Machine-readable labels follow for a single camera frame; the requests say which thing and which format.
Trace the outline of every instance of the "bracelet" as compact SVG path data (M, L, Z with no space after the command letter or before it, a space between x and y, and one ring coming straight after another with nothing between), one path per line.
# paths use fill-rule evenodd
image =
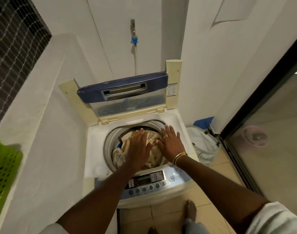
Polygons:
M186 156L186 155L187 155L186 152L179 153L177 156L174 157L174 159L172 161L172 164L175 165L175 166L177 166L177 160L178 160L178 158L181 157L181 156Z

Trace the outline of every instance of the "right hand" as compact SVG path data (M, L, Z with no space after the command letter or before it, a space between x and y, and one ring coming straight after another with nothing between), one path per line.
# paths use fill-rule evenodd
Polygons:
M162 141L156 140L162 155L169 161L173 162L174 158L182 152L185 152L182 141L180 140L180 133L175 133L172 126L165 126L162 129Z

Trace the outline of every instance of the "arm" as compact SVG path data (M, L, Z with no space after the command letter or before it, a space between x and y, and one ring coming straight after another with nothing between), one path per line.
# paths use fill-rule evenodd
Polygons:
M106 232L126 184L149 157L146 136L143 129L134 133L126 162L57 221L69 234Z
M167 136L157 144L163 156L172 162L185 149L180 134L176 135L172 126L166 126L162 132ZM188 156L179 157L176 164L200 186L238 234L246 232L254 216L269 202Z

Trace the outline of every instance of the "warning label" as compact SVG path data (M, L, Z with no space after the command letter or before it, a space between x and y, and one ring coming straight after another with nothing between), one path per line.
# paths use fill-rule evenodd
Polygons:
M178 93L178 83L169 84L167 86L167 97L169 96L176 96Z

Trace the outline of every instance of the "left hand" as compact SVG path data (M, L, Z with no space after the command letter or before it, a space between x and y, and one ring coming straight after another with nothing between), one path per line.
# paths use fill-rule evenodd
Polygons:
M125 163L134 169L135 173L144 166L149 158L152 144L148 143L146 145L146 137L147 132L143 132L143 129L141 129L139 131L135 131L132 138L130 138L130 145Z

